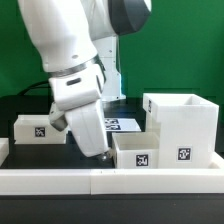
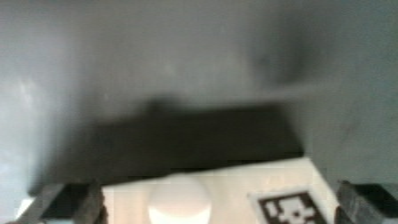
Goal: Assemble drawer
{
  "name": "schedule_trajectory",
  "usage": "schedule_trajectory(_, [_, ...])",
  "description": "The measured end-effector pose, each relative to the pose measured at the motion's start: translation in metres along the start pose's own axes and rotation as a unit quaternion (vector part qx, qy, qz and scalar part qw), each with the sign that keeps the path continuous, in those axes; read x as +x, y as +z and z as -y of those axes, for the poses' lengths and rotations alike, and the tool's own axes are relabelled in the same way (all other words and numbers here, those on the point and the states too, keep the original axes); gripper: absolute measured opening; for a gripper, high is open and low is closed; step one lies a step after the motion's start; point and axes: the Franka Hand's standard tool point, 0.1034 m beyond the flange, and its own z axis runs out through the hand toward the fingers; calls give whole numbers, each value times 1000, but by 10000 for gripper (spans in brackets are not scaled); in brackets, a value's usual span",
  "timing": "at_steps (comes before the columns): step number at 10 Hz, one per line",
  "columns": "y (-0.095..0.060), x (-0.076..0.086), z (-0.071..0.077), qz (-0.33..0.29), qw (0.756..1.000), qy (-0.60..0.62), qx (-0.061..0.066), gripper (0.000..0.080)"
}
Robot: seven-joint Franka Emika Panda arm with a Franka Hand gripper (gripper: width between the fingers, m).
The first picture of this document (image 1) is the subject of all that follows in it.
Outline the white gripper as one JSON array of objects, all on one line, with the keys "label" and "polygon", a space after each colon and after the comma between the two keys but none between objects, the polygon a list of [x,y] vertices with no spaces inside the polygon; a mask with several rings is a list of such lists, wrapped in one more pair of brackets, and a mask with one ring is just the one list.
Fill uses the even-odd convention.
[{"label": "white gripper", "polygon": [[101,100],[66,111],[65,118],[79,149],[86,157],[101,154],[101,162],[111,159]]}]

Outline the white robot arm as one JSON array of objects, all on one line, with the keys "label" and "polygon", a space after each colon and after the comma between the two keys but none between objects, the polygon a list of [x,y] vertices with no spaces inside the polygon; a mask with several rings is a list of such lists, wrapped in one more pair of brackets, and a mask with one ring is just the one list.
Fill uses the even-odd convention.
[{"label": "white robot arm", "polygon": [[17,1],[78,147],[87,157],[106,153],[106,76],[94,42],[139,31],[152,12],[151,0]]}]

